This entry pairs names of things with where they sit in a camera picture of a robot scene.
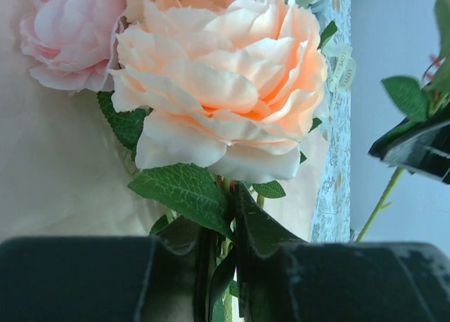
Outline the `orange fake rose stem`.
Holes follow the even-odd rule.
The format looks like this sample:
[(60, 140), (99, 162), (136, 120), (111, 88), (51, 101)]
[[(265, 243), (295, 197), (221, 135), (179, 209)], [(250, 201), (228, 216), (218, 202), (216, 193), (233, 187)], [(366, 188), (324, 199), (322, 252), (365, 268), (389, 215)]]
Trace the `orange fake rose stem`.
[(295, 0), (127, 0), (114, 88), (98, 102), (163, 205), (134, 258), (135, 321), (294, 321), (288, 267), (303, 240), (262, 207), (307, 162), (301, 142), (328, 64), (316, 16)]

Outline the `cream ribbon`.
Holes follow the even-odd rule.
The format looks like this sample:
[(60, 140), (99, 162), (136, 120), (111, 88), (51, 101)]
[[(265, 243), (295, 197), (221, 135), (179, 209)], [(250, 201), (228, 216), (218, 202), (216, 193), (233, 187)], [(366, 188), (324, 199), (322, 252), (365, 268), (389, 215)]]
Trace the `cream ribbon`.
[(323, 54), (335, 58), (336, 64), (327, 79), (330, 92), (348, 90), (356, 74), (356, 61), (352, 58), (353, 48), (349, 44), (332, 44), (328, 42), (323, 47)]

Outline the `pink fake rose stem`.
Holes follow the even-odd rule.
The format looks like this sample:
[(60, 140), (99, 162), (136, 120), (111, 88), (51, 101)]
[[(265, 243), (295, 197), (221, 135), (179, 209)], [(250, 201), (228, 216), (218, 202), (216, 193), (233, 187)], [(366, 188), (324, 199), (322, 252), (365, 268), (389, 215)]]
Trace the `pink fake rose stem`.
[(38, 61), (30, 76), (71, 93), (112, 91), (117, 34), (127, 0), (31, 0), (20, 21), (21, 49)]

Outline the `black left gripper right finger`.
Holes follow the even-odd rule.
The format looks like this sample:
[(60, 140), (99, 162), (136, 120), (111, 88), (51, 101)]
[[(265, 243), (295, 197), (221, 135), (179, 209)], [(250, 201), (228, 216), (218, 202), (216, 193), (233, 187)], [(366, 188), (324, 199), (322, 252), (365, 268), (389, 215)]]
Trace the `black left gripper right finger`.
[(239, 314), (246, 321), (448, 321), (449, 259), (426, 243), (308, 243), (242, 184)]

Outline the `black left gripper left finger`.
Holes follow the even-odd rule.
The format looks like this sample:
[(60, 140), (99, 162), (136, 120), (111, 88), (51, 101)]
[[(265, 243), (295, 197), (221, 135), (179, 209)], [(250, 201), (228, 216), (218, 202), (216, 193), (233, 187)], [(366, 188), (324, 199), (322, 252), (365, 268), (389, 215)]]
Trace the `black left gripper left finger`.
[(1, 244), (2, 321), (204, 321), (213, 234)]

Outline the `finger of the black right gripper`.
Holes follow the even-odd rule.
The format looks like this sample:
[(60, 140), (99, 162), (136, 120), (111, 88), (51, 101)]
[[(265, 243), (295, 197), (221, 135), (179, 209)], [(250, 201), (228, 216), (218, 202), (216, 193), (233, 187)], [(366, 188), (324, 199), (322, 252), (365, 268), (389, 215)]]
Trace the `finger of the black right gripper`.
[(404, 119), (375, 141), (368, 154), (393, 167), (449, 183), (449, 116), (411, 124)]

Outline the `pink wrapping paper sheet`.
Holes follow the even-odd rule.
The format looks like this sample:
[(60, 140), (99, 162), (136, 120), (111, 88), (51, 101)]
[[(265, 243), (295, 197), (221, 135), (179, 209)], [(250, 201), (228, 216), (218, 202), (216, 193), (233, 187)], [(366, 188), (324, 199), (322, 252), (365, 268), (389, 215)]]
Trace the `pink wrapping paper sheet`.
[[(146, 235), (166, 209), (129, 189), (135, 170), (98, 93), (71, 93), (30, 76), (38, 61), (21, 49), (20, 21), (31, 0), (1, 0), (1, 237)], [(307, 162), (282, 181), (265, 208), (302, 238), (317, 200), (328, 145), (312, 127)]]

